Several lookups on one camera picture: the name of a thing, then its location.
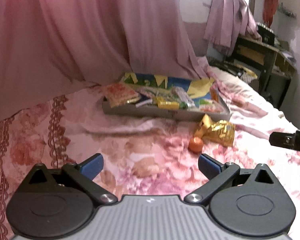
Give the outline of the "yellow snack bar packet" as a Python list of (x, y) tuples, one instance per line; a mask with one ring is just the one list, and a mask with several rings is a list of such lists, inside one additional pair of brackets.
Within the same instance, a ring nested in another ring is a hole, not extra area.
[(154, 103), (157, 105), (159, 109), (166, 109), (166, 110), (178, 110), (179, 109), (179, 102), (171, 101), (168, 98), (157, 96), (154, 98)]

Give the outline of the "dark wooden desk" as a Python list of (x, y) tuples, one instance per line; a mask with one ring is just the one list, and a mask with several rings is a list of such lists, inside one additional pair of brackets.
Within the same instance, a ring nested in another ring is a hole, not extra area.
[(279, 109), (286, 97), (296, 68), (274, 46), (240, 35), (234, 51), (226, 58), (239, 62), (258, 74), (258, 93)]

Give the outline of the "orange white snack packet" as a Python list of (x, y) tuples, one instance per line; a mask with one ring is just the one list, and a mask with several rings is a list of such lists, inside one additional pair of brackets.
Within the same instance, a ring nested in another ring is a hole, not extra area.
[(200, 99), (199, 109), (202, 112), (225, 113), (226, 110), (220, 102), (217, 89), (210, 88), (210, 99)]

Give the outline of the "black handbag beside bed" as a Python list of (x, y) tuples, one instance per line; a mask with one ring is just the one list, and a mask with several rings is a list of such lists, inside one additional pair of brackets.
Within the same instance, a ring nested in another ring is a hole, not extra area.
[(258, 79), (258, 75), (255, 72), (248, 68), (245, 68), (240, 64), (234, 64), (228, 61), (219, 61), (213, 57), (208, 57), (208, 63), (213, 67), (217, 67), (222, 71), (228, 72), (229, 74), (238, 77), (248, 84), (250, 84), (253, 80)]

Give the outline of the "pink draped curtain sheet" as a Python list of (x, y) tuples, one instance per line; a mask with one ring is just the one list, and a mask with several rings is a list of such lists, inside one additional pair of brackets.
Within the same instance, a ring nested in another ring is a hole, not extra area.
[(205, 76), (179, 0), (0, 0), (0, 121), (125, 72)]

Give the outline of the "green white vegetable snack pouch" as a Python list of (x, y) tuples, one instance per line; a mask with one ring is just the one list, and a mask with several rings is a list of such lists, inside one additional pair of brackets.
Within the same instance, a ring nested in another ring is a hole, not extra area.
[(154, 99), (157, 96), (171, 98), (172, 93), (169, 90), (155, 87), (136, 86), (134, 90), (142, 95)]

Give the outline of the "clear crispy rice cake pack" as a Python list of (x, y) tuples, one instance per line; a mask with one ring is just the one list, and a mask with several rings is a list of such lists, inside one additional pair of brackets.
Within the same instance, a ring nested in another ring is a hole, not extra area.
[(141, 99), (141, 96), (130, 86), (124, 83), (112, 83), (102, 88), (102, 92), (106, 97), (111, 108), (135, 103)]

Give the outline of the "gold foil snack packet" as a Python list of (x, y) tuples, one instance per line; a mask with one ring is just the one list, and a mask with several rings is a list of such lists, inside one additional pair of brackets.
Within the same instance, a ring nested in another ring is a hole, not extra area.
[(194, 137), (221, 144), (224, 147), (232, 147), (235, 139), (236, 125), (226, 120), (214, 122), (205, 114), (200, 121)]

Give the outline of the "black box on desk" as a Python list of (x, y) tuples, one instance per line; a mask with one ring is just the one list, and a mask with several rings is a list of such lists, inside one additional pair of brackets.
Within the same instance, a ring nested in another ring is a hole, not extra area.
[(274, 46), (274, 43), (275, 43), (274, 32), (263, 23), (257, 22), (256, 24), (257, 24), (257, 28), (258, 28), (257, 31), (262, 37), (262, 42), (266, 43), (270, 46)]

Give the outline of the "hanging pink cloth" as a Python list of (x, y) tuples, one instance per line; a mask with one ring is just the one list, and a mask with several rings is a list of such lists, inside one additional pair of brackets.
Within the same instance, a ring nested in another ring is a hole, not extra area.
[(204, 39), (221, 54), (230, 56), (240, 35), (262, 40), (247, 3), (244, 0), (212, 0)]

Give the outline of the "pink white nougat bar pack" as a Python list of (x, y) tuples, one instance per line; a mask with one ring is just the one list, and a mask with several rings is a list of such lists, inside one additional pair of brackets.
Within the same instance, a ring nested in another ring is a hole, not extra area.
[(194, 101), (190, 98), (190, 96), (182, 87), (173, 87), (172, 93), (175, 94), (181, 100), (181, 102), (185, 103), (187, 107), (193, 108), (196, 106)]

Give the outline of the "green sausage stick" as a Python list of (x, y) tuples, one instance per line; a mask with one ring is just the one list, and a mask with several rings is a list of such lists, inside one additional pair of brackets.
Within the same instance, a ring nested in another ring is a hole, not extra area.
[(190, 103), (188, 101), (180, 101), (179, 102), (179, 109), (188, 109), (191, 106), (192, 106), (192, 103)]

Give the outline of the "painted cardboard box tray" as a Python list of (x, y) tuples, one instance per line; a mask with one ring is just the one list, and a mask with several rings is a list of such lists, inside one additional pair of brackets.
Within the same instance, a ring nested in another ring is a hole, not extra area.
[(231, 112), (215, 80), (125, 73), (118, 83), (104, 89), (104, 113), (200, 121), (207, 114), (214, 121), (230, 120)]

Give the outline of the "orange mandarin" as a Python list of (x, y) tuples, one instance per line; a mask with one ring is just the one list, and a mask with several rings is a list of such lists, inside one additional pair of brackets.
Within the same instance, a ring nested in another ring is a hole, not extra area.
[(199, 138), (199, 137), (192, 137), (189, 140), (188, 149), (189, 149), (189, 151), (191, 151), (193, 153), (201, 154), (202, 150), (203, 150), (203, 146), (204, 146), (204, 143), (203, 143), (203, 141), (202, 141), (201, 138)]

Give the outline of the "dark blue packet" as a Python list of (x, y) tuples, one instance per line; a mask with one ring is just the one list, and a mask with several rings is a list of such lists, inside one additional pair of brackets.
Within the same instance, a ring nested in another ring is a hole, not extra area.
[(148, 97), (142, 97), (139, 101), (137, 101), (136, 103), (134, 103), (134, 105), (136, 106), (136, 108), (142, 107), (144, 105), (151, 105), (153, 102), (152, 98), (148, 98)]

